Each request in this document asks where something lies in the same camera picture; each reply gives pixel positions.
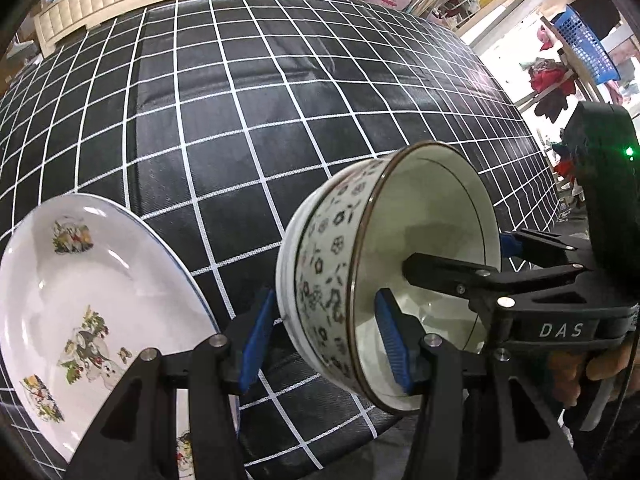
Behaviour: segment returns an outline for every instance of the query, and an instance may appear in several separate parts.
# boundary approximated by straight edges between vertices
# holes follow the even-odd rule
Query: plate decoration
[[[25,377],[22,380],[22,386],[27,390],[29,401],[42,420],[46,422],[65,420],[46,384],[37,375]]]
[[[178,473],[180,478],[193,475],[193,453],[191,451],[191,433],[189,430],[183,432],[177,439]]]
[[[71,216],[54,222],[52,241],[57,254],[84,253],[94,246],[84,221]]]
[[[102,378],[105,388],[113,390],[124,370],[110,358],[109,348],[104,340],[107,335],[109,327],[104,318],[91,310],[90,305],[87,306],[82,325],[73,329],[57,362],[58,366],[66,369],[66,382],[73,384],[83,377],[89,382]],[[122,347],[118,356],[126,364],[131,352]]]

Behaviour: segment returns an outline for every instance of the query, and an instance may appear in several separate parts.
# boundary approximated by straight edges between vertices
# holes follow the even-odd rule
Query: metal bolt
[[[427,334],[424,336],[424,343],[431,348],[437,348],[442,344],[442,338],[438,334]]]
[[[226,345],[227,341],[229,341],[229,339],[227,339],[226,335],[224,334],[215,334],[209,338],[209,344],[214,348],[223,347],[224,345]]]
[[[140,359],[143,361],[153,361],[156,357],[158,357],[158,350],[155,348],[145,348],[140,352]]]
[[[504,348],[498,348],[494,350],[494,357],[501,363],[505,363],[511,359],[511,353]]]
[[[511,308],[513,305],[516,304],[516,301],[513,298],[510,298],[509,296],[503,296],[501,298],[498,298],[497,303],[503,308]]]

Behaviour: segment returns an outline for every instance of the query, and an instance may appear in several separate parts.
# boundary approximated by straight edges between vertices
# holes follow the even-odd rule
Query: floral patterned bowl
[[[296,310],[295,296],[295,270],[296,270],[296,253],[298,251],[298,243],[300,236],[305,228],[306,220],[309,214],[316,207],[317,202],[329,192],[329,190],[338,186],[350,173],[358,168],[366,165],[366,160],[361,160],[352,164],[348,168],[336,173],[327,180],[321,187],[316,189],[306,200],[298,207],[292,216],[287,229],[282,238],[280,250],[278,251],[278,261],[276,263],[276,294],[278,297],[278,308],[280,309],[280,317],[284,324],[289,338],[293,346],[302,356],[302,358],[310,364],[315,370],[322,370],[322,374],[330,382],[339,388],[348,389],[340,380],[340,374],[334,374],[329,368],[323,367],[322,362],[316,357],[314,350],[309,345],[300,318]]]
[[[217,332],[178,256],[110,200],[48,200],[21,222],[2,257],[2,357],[18,399],[66,460],[140,351],[190,350]],[[230,403],[237,427],[238,398]],[[187,406],[179,390],[183,477],[193,475]]]
[[[484,341],[466,300],[411,286],[401,270],[415,252],[500,268],[494,208],[479,175],[452,147],[423,142],[359,166],[309,209],[293,293],[310,364],[387,412],[419,409],[421,396],[394,381],[374,295],[390,288],[402,311],[460,349]]]

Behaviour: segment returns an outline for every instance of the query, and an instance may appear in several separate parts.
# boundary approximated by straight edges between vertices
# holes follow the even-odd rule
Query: white plate
[[[0,264],[2,356],[20,402],[66,459],[138,353],[193,349],[219,332],[177,255],[110,200],[75,194],[34,209]],[[230,397],[238,427],[239,402]],[[180,476],[190,465],[178,392]]]

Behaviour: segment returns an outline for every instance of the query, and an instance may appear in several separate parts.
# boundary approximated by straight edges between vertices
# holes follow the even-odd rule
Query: bowl rim
[[[405,148],[403,148],[402,150],[396,152],[393,157],[391,158],[391,160],[388,162],[388,164],[385,166],[385,168],[383,169],[382,173],[378,176],[378,178],[376,179],[376,183],[374,184],[373,190],[371,191],[369,198],[367,200],[367,205],[364,208],[364,211],[362,213],[362,218],[360,219],[360,222],[358,224],[358,227],[356,228],[356,236],[355,236],[355,240],[353,243],[353,249],[351,250],[351,259],[350,259],[350,265],[349,265],[349,272],[348,272],[348,277],[347,277],[347,287],[346,287],[346,297],[345,297],[345,318],[346,318],[346,331],[347,331],[347,346],[349,348],[349,355],[350,355],[350,359],[351,359],[351,365],[353,366],[353,370],[354,370],[354,374],[356,376],[356,382],[358,383],[358,386],[363,390],[363,393],[366,395],[366,397],[378,408],[380,408],[381,410],[387,412],[387,413],[391,413],[393,415],[407,415],[409,413],[416,413],[418,410],[398,410],[397,408],[394,408],[392,406],[389,406],[386,402],[383,402],[373,391],[373,389],[369,386],[369,382],[366,379],[366,376],[364,374],[364,370],[362,369],[362,364],[360,363],[360,359],[358,357],[358,348],[357,348],[357,344],[356,344],[356,333],[355,333],[355,316],[354,316],[354,304],[353,304],[353,300],[354,300],[354,293],[355,293],[355,287],[356,287],[356,278],[357,278],[357,270],[358,270],[358,266],[360,265],[360,257],[362,254],[362,248],[364,246],[364,240],[365,240],[365,234],[367,231],[367,228],[369,226],[369,221],[371,219],[372,213],[373,213],[373,209],[376,206],[376,203],[378,201],[378,198],[380,197],[380,193],[382,192],[383,187],[385,186],[386,182],[388,181],[389,176],[391,176],[391,174],[395,171],[396,167],[398,167],[398,165],[405,160],[405,158],[407,158],[407,156],[409,156],[410,154],[412,154],[413,152],[417,151],[417,150],[421,150],[427,146],[438,146],[438,147],[443,147],[443,148],[447,148],[448,150],[451,150],[452,152],[454,152],[457,156],[459,156],[459,158],[464,161],[464,163],[466,163],[473,172],[475,172],[476,174],[478,174],[478,172],[476,171],[476,168],[473,167],[473,165],[466,160],[466,158],[455,148],[453,148],[452,146],[449,146],[448,144],[444,143],[444,142],[439,142],[437,140],[424,140],[422,142],[418,142],[416,144],[412,144],[411,146],[407,146]],[[455,177],[456,180],[460,181],[458,176],[453,174],[453,177]],[[468,195],[468,190],[466,189],[466,187],[462,184],[462,182],[460,182],[460,185],[463,187],[463,189],[465,189],[465,192]],[[484,186],[484,184],[482,184],[483,189],[486,192],[486,187]],[[482,228],[482,223],[480,222],[480,217],[478,215],[478,210],[476,208],[476,204],[474,203],[473,199],[471,198],[471,196],[469,196],[469,200],[472,203],[472,206],[476,212],[476,216],[478,216],[478,221],[480,224],[480,231],[481,231],[481,236],[482,236],[482,250],[484,252],[484,259],[486,261],[486,239],[484,236],[484,230]],[[494,219],[495,224],[497,225],[497,219],[495,217],[495,211],[494,208],[492,206],[491,208],[491,212],[492,212],[492,216]]]

